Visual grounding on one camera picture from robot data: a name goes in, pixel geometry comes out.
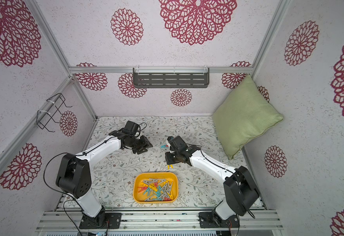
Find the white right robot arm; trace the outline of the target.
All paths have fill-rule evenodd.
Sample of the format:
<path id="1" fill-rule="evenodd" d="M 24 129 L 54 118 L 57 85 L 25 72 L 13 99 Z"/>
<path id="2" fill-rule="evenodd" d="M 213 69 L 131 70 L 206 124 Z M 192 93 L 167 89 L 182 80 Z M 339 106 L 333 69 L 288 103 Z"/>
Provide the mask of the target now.
<path id="1" fill-rule="evenodd" d="M 221 223 L 232 216 L 244 216 L 251 213 L 251 207 L 260 197 L 260 191 L 250 171 L 240 166 L 228 166 L 208 154 L 200 145 L 188 144 L 180 136 L 167 138 L 169 151 L 165 153 L 168 165 L 185 163 L 195 167 L 223 185 L 225 198 L 214 208 L 212 217 Z"/>

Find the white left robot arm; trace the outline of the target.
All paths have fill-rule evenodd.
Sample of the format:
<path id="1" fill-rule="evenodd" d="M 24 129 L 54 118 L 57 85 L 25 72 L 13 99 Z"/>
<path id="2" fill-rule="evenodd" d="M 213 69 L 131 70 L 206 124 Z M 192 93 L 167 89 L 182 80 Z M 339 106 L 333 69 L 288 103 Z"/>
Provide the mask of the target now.
<path id="1" fill-rule="evenodd" d="M 130 149 L 134 154 L 147 152 L 153 147 L 147 137 L 137 137 L 133 133 L 111 132 L 104 140 L 78 154 L 67 153 L 61 160 L 56 185 L 72 195 L 83 210 L 83 216 L 102 224 L 105 209 L 92 191 L 91 169 L 102 159 L 118 151 Z"/>

